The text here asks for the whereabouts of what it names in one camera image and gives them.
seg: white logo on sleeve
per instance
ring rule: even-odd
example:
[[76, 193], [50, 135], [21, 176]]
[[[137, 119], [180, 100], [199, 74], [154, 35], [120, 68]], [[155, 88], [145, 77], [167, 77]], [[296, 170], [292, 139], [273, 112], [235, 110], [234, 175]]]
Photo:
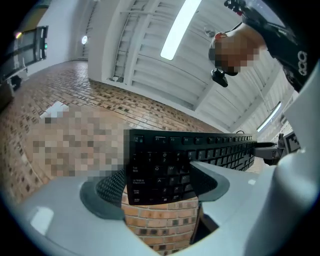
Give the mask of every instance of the white logo on sleeve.
[[298, 52], [298, 67], [299, 67], [299, 73], [303, 76], [306, 76], [307, 73], [307, 53], [304, 51]]

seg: brick floor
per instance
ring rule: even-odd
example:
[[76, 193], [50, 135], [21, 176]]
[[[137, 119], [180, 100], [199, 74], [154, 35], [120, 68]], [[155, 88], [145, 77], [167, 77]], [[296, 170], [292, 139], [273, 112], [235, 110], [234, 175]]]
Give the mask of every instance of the brick floor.
[[[24, 148], [31, 126], [56, 101], [68, 106], [105, 108], [132, 128], [220, 133], [216, 128], [172, 107], [89, 80], [88, 63], [85, 61], [49, 67], [23, 82], [15, 99], [0, 113], [0, 182], [1, 188], [14, 203], [22, 202], [50, 180], [44, 173], [35, 171], [36, 166], [30, 164]], [[188, 246], [196, 221], [196, 200], [131, 208], [124, 193], [122, 203], [130, 229], [142, 235], [140, 238], [154, 250], [161, 251], [160, 254], [170, 254]], [[173, 234], [177, 237], [172, 236], [171, 240], [169, 237], [155, 237]]]

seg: black keyboard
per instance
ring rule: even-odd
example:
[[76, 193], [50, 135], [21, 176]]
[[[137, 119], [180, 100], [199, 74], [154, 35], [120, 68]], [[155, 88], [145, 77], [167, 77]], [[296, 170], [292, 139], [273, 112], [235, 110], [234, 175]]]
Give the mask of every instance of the black keyboard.
[[254, 163], [251, 134], [130, 129], [126, 165], [130, 205], [157, 205], [196, 196], [190, 161], [246, 171]]

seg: ceiling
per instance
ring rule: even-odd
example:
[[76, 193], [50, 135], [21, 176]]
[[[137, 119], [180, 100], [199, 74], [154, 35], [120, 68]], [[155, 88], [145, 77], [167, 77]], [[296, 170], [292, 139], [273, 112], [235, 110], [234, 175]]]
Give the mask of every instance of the ceiling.
[[184, 2], [136, 0], [129, 8], [117, 9], [126, 15], [126, 22], [113, 73], [123, 79], [114, 85], [158, 101], [165, 99], [162, 103], [178, 106], [223, 132], [255, 133], [279, 101], [283, 109], [292, 97], [280, 65], [264, 50], [241, 73], [227, 78], [227, 88], [212, 81], [215, 67], [208, 60], [211, 39], [204, 27], [227, 31], [241, 22], [223, 0], [202, 0], [174, 59], [162, 58], [161, 50]]

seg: ear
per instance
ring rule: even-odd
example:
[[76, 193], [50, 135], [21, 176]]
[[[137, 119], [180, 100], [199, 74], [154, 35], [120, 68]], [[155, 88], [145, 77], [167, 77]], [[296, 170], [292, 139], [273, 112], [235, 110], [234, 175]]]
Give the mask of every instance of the ear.
[[219, 32], [215, 34], [214, 40], [219, 40], [221, 38], [226, 38], [226, 37], [227, 37], [227, 34], [225, 32]]

